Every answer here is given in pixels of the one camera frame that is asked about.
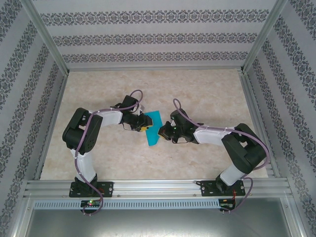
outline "beige marble surface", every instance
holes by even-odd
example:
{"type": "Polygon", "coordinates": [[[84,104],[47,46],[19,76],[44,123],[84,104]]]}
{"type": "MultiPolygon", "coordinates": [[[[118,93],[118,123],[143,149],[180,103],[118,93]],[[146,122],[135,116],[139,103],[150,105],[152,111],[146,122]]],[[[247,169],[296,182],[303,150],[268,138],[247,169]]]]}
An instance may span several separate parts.
{"type": "MultiPolygon", "coordinates": [[[[172,99],[176,97],[196,122],[221,127],[243,122],[253,128],[236,70],[71,72],[41,179],[74,178],[74,158],[62,133],[78,107],[108,108],[135,89],[144,92],[145,111],[159,110],[163,123],[175,110],[172,99]]],[[[216,178],[231,164],[222,146],[160,139],[148,147],[145,132],[125,131],[121,125],[102,128],[92,152],[99,179],[216,178]]],[[[250,176],[267,177],[267,172],[264,168],[250,176]]]]}

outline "purple cable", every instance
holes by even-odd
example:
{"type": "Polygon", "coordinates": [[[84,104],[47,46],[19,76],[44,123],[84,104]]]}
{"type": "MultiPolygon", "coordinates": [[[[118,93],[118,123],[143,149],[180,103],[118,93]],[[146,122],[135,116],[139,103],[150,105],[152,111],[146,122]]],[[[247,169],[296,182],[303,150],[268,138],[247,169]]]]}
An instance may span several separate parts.
{"type": "MultiPolygon", "coordinates": [[[[262,148],[263,148],[264,151],[266,152],[267,158],[266,158],[265,162],[264,162],[262,165],[260,165],[260,166],[258,166],[258,167],[256,167],[256,168],[254,168],[253,170],[261,169],[262,167],[264,167],[264,166],[270,161],[270,154],[269,154],[268,148],[267,148],[266,145],[265,145],[262,141],[260,141],[258,138],[254,137],[254,136],[252,136],[252,135],[250,135],[250,134],[248,134],[248,133],[241,132],[241,131],[237,131],[237,130],[234,130],[234,129],[199,125],[199,124],[197,124],[196,122],[192,121],[189,117],[187,117],[185,114],[183,114],[183,113],[180,111],[180,109],[181,109],[181,103],[180,103],[180,101],[179,101],[177,98],[174,98],[174,99],[173,99],[173,104],[174,104],[174,107],[176,107],[176,110],[177,110],[187,121],[191,122],[192,124],[194,124],[194,125],[197,126],[197,127],[201,127],[201,128],[204,128],[204,129],[213,129],[213,130],[217,130],[217,131],[221,131],[221,132],[222,132],[222,131],[234,132],[234,133],[238,133],[238,134],[240,134],[240,135],[244,135],[244,136],[246,136],[246,137],[249,137],[250,139],[256,141],[260,146],[262,146],[262,148]]],[[[234,209],[234,211],[235,211],[236,209],[238,209],[238,208],[245,202],[245,200],[246,200],[247,197],[249,196],[250,191],[251,191],[251,189],[252,189],[253,180],[252,180],[252,178],[250,178],[250,177],[246,177],[246,175],[247,175],[247,174],[245,174],[244,176],[242,176],[241,179],[250,179],[251,185],[250,185],[250,188],[249,188],[248,193],[245,195],[245,197],[244,197],[243,200],[240,202],[240,204],[234,209]]]]}
{"type": "MultiPolygon", "coordinates": [[[[90,122],[91,122],[92,117],[93,117],[94,115],[96,115],[97,113],[104,112],[104,111],[122,111],[122,110],[128,110],[128,109],[134,108],[134,107],[137,106],[137,105],[142,101],[142,99],[143,99],[143,92],[142,92],[141,90],[135,90],[135,91],[133,91],[133,92],[130,94],[130,96],[132,96],[135,92],[140,92],[140,93],[141,93],[141,97],[140,97],[139,101],[138,101],[137,103],[135,103],[134,105],[132,105],[132,106],[129,106],[129,107],[126,107],[126,108],[118,108],[118,109],[110,108],[110,109],[102,109],[102,110],[94,111],[94,112],[90,115],[90,117],[89,117],[89,119],[88,119],[88,122],[87,122],[87,124],[86,124],[86,126],[85,126],[85,129],[84,129],[84,132],[83,132],[83,135],[82,135],[82,137],[81,137],[81,139],[80,139],[80,142],[79,142],[79,144],[78,144],[78,147],[77,147],[77,149],[76,149],[76,152],[75,152],[75,167],[76,167],[76,170],[77,170],[79,176],[81,177],[81,179],[82,179],[87,185],[89,185],[93,190],[95,190],[95,191],[98,193],[98,195],[100,196],[100,201],[101,201],[101,204],[100,204],[99,208],[98,208],[95,212],[90,213],[89,216],[95,215],[95,214],[97,214],[97,213],[101,210],[101,208],[103,207],[103,196],[102,196],[101,192],[100,192],[96,187],[94,187],[92,184],[90,184],[89,181],[86,180],[86,178],[81,174],[81,172],[80,172],[80,170],[79,170],[79,167],[78,167],[78,161],[77,161],[78,152],[79,152],[79,150],[80,150],[80,148],[81,148],[81,146],[82,146],[82,144],[83,144],[83,141],[84,141],[85,136],[86,136],[86,134],[87,134],[87,131],[88,131],[88,128],[89,128],[89,125],[90,125],[90,122]]],[[[86,207],[87,207],[87,206],[84,206],[83,209],[82,209],[82,212],[83,212],[84,215],[87,214],[87,213],[84,212],[84,210],[85,210],[86,207]]]]}

